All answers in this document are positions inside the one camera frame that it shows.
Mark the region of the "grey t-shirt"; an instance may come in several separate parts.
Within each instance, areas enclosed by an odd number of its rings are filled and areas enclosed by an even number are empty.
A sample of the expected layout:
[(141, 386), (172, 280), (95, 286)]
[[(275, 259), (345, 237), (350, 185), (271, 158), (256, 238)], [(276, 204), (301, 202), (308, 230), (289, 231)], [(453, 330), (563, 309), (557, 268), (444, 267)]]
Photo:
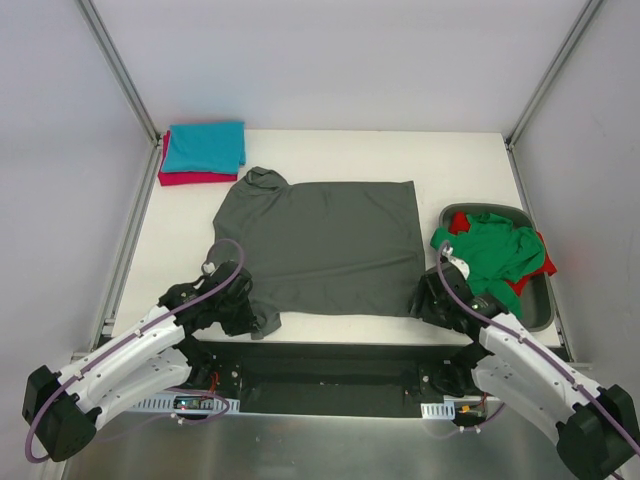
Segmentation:
[(411, 181), (290, 184), (254, 167), (230, 188), (213, 228), (227, 242), (215, 264), (244, 251), (255, 338), (277, 330), (283, 313), (407, 317), (425, 271)]

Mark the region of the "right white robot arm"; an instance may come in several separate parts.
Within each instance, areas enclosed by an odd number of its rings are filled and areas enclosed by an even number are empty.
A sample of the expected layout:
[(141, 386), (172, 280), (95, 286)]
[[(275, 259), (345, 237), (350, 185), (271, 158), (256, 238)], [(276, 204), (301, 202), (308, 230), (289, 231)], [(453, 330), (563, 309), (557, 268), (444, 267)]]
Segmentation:
[(541, 344), (490, 294), (475, 295), (450, 262), (426, 271), (411, 305), (418, 319), (470, 338), (430, 376), (440, 394), (481, 391), (536, 426), (579, 479), (616, 475), (639, 453), (639, 424), (631, 396), (603, 387)]

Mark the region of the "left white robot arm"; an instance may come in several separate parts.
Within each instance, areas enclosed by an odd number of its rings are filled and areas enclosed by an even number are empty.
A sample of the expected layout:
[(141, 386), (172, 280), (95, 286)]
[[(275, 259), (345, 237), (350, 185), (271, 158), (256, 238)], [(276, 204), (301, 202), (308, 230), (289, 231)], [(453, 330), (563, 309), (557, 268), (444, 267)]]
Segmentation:
[(229, 335), (257, 324), (251, 274), (227, 261), (196, 281), (176, 284), (121, 335), (57, 371), (42, 365), (26, 380), (22, 416), (28, 462), (65, 461), (120, 413), (164, 390), (218, 402), (222, 375), (195, 332), (218, 323)]

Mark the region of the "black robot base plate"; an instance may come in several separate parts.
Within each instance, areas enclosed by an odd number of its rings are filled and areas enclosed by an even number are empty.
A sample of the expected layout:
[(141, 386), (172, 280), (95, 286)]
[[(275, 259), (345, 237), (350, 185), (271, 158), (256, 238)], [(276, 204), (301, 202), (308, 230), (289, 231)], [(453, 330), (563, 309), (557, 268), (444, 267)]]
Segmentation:
[(418, 418), (459, 345), (204, 341), (219, 395), (250, 414)]

